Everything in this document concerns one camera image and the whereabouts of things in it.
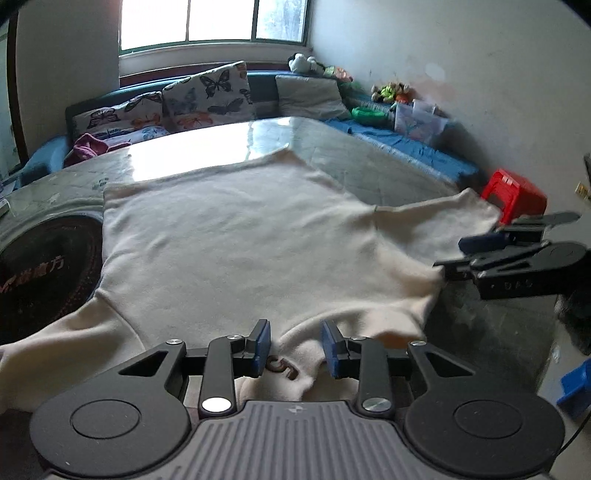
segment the round black mat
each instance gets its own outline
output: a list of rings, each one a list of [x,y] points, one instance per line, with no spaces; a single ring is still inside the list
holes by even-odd
[[[102,267],[102,224],[84,214],[35,225],[0,252],[0,345],[73,312]]]

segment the wall switch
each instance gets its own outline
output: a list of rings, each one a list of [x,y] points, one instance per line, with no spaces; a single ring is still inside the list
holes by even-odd
[[[577,185],[577,188],[574,190],[574,192],[583,200],[589,200],[591,202],[591,199],[589,198],[589,189],[582,183]]]

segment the stuffed toy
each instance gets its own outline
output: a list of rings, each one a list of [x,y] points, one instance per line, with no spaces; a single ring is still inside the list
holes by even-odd
[[[371,87],[371,99],[379,103],[410,103],[410,85],[390,82],[384,87],[374,85]]]
[[[322,75],[324,68],[316,62],[315,57],[304,57],[301,53],[296,53],[292,59],[289,60],[288,65],[293,73],[317,73]]]

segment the black cable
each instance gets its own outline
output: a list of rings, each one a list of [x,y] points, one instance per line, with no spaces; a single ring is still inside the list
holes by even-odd
[[[566,442],[562,446],[562,448],[558,452],[559,455],[562,452],[564,452],[570,446],[571,443],[573,443],[573,441],[575,440],[575,438],[577,437],[577,435],[583,431],[583,429],[585,428],[585,425],[587,425],[587,422],[589,421],[589,419],[591,419],[591,411],[587,414],[587,416],[585,417],[585,419],[581,422],[581,425],[579,425],[579,428],[577,429],[577,431],[575,433],[573,433],[573,436],[569,439],[569,441]]]

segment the red plastic stool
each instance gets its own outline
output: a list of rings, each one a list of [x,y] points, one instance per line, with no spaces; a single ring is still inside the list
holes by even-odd
[[[542,215],[548,203],[546,195],[528,179],[502,168],[493,173],[480,197],[488,200],[491,195],[503,203],[499,221],[504,225],[521,215]]]

